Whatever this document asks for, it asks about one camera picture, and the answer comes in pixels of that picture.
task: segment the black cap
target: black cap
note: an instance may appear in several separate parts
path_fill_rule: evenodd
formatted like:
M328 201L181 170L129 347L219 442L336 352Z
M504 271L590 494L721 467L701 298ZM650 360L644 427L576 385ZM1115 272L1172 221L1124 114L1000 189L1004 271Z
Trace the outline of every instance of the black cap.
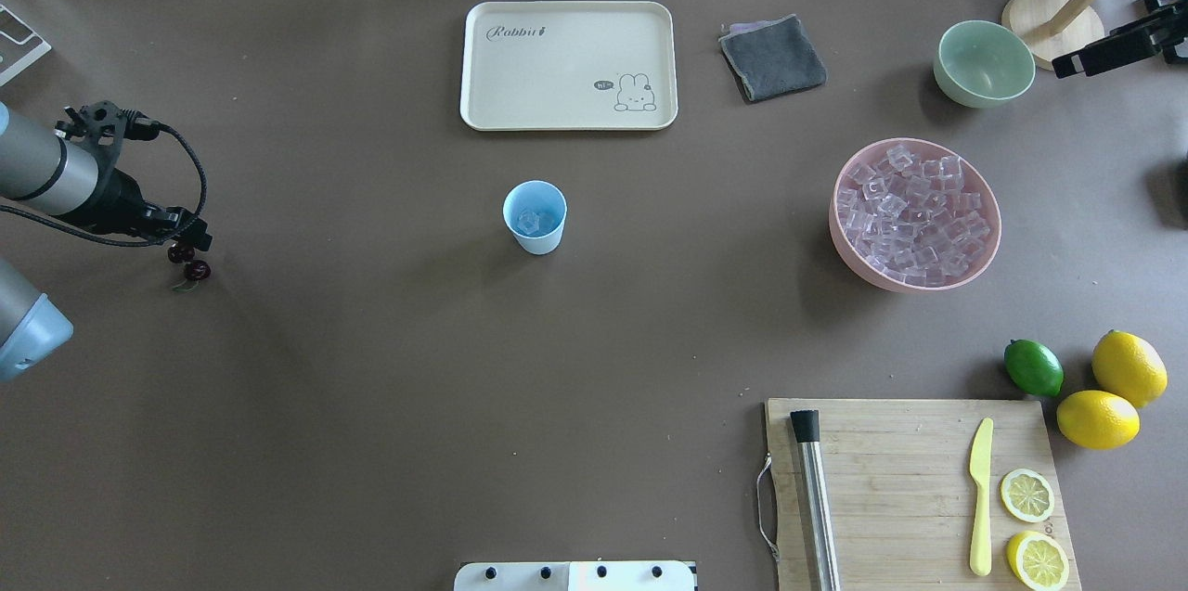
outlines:
M788 416L792 420L792 434L797 442L820 442L821 426L817 410L796 410Z

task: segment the green bowl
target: green bowl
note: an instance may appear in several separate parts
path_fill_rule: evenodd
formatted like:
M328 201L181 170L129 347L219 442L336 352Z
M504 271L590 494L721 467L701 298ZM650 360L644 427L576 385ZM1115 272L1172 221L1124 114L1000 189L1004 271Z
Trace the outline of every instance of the green bowl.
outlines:
M969 108L992 108L1031 87L1036 63L1015 32L987 20L965 20L941 37L933 75L950 100Z

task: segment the yellow knife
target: yellow knife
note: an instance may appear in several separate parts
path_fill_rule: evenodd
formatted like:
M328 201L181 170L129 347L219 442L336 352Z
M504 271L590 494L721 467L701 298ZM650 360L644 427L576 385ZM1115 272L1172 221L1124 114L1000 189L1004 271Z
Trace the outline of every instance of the yellow knife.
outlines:
M994 436L994 421L981 420L969 449L969 477L978 485L978 503L973 513L973 537L969 542L969 570L978 576L990 574L990 442Z

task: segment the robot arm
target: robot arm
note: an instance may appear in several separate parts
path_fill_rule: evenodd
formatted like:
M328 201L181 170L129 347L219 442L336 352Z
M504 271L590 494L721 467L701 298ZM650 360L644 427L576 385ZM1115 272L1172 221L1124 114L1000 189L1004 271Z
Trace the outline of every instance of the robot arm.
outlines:
M178 138L202 182L202 197L194 213L144 201L132 176L115 168L125 139L148 140L162 131L179 137L176 131L139 112L121 111L109 101L81 111L67 108L67 114L71 122L58 122L53 133L0 102L0 196L90 234L125 233L144 239L99 243L137 246L178 239L197 250L210 247L207 224L198 219L206 203L206 176L184 139Z
M107 245L160 245L175 239L196 250L210 247L207 224L198 218L206 205L206 174L181 134L109 101L80 111L67 108L67 114L70 121L58 122L57 131L50 132L0 102L0 196L77 230L11 206L0 206L0 210ZM125 139L148 140L163 131L178 139L198 171L202 193L194 213L144 201L132 176L115 168ZM93 235L109 233L141 240ZM46 358L72 333L48 296L0 259L0 382Z
M72 333L49 296L0 259L0 382L46 358Z
M1053 59L1056 78L1085 73L1093 76L1116 70L1139 59L1158 55L1164 49L1180 45L1188 37L1188 0L1178 0L1144 18L1116 27L1102 40Z

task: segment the round wooden base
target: round wooden base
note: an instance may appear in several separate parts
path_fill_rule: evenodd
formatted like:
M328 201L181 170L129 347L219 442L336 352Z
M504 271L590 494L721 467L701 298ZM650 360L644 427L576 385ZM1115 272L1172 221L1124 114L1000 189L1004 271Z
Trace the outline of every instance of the round wooden base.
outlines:
M1051 71L1051 62L1066 52L1085 49L1106 36L1101 17L1091 7L1073 19L1063 32L1048 32L1047 24L1068 0L1011 0L1003 11L1003 25L1031 49L1036 67Z

